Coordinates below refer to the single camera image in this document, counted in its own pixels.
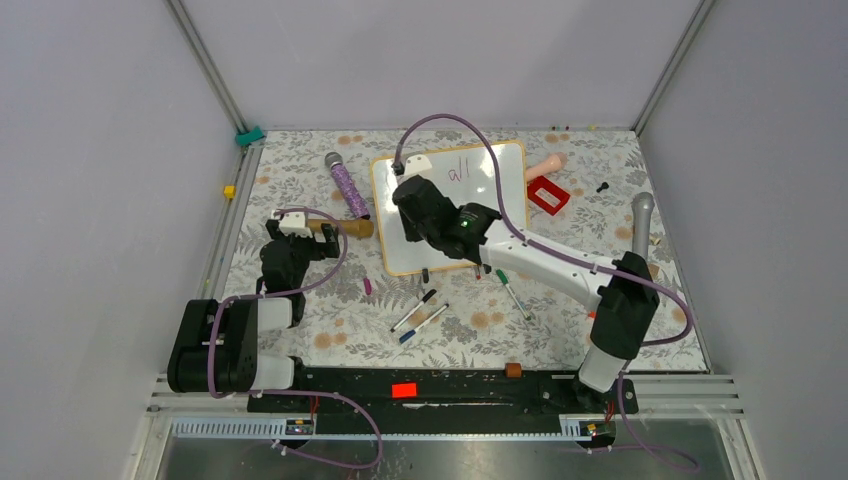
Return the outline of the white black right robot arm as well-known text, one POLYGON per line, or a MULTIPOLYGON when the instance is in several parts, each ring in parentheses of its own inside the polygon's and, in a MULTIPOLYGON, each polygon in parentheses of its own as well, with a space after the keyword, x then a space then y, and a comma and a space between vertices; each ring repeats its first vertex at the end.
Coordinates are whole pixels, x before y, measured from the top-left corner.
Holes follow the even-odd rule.
POLYGON ((589 412, 612 400, 613 384, 639 353, 660 303, 644 258, 633 252, 592 257, 548 241, 485 205, 454 205, 419 175, 399 185, 392 201, 409 241, 424 241, 450 259, 528 275, 594 313, 573 396, 589 412))

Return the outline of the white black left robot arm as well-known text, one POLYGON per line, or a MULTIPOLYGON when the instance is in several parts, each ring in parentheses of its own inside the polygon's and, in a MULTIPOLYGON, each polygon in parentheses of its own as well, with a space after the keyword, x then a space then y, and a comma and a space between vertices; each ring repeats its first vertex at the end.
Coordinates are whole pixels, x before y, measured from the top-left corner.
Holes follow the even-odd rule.
POLYGON ((259 337, 290 329, 305 310, 304 278, 313 262, 338 259, 339 228, 328 220, 313 232, 304 214, 269 220, 271 240, 259 253, 261 274, 257 293, 223 305, 214 299, 187 303, 167 368, 167 382, 176 393, 217 394, 267 392, 288 411, 309 401, 310 385, 295 374, 293 357, 262 354, 259 337))

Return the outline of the yellow framed whiteboard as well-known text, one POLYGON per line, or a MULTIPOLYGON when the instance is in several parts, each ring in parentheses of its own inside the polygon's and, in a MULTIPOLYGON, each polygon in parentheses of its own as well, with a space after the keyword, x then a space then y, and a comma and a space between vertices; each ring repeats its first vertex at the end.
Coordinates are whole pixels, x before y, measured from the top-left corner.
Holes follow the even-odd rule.
MULTIPOLYGON (((519 140, 495 142, 502 196, 508 217, 518 227, 525 227, 529 218, 524 174, 525 148, 519 140)), ((424 154, 431 163, 426 177, 433 181, 442 194, 457 206, 475 202, 496 209, 495 174, 492 159, 481 144, 428 151, 424 154)), ((465 260, 452 260, 432 249, 424 241, 405 239, 398 207, 391 200, 398 186, 392 172, 391 157, 373 160, 370 180, 373 188, 375 212, 384 267, 391 276, 399 277, 429 271, 469 267, 465 260)))

